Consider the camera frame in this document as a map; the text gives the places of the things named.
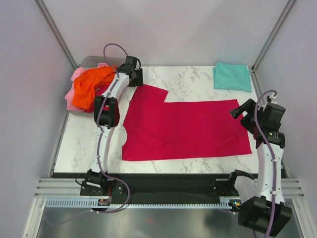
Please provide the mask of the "crimson red t shirt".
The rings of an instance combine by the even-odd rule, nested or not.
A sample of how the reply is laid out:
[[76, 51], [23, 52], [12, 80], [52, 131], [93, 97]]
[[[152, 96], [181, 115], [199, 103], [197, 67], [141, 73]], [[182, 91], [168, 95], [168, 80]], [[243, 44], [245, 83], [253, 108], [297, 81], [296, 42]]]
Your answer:
[[167, 95], [150, 85], [136, 89], [123, 123], [124, 161], [251, 154], [246, 129], [229, 113], [237, 100], [166, 102]]

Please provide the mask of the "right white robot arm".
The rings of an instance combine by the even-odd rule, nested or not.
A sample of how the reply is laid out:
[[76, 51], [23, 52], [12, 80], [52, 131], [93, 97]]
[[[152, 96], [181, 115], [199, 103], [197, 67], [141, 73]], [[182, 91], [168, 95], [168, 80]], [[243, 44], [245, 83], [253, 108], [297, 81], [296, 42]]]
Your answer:
[[280, 132], [281, 119], [286, 109], [269, 101], [260, 107], [252, 99], [232, 109], [230, 114], [253, 135], [259, 159], [258, 179], [247, 172], [235, 170], [227, 182], [228, 192], [239, 195], [239, 225], [266, 237], [275, 237], [292, 217], [285, 205], [281, 188], [281, 164], [285, 135]]

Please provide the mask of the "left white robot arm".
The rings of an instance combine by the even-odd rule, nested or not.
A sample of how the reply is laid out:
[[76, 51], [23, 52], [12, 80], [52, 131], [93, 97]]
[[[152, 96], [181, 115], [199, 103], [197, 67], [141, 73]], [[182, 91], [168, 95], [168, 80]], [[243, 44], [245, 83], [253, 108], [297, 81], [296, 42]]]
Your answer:
[[125, 62], [118, 67], [113, 82], [107, 90], [94, 99], [94, 121], [100, 130], [97, 140], [96, 157], [81, 183], [80, 195], [106, 196], [113, 181], [107, 178], [108, 154], [114, 129], [120, 121], [119, 99], [127, 87], [143, 85], [143, 71], [141, 63]]

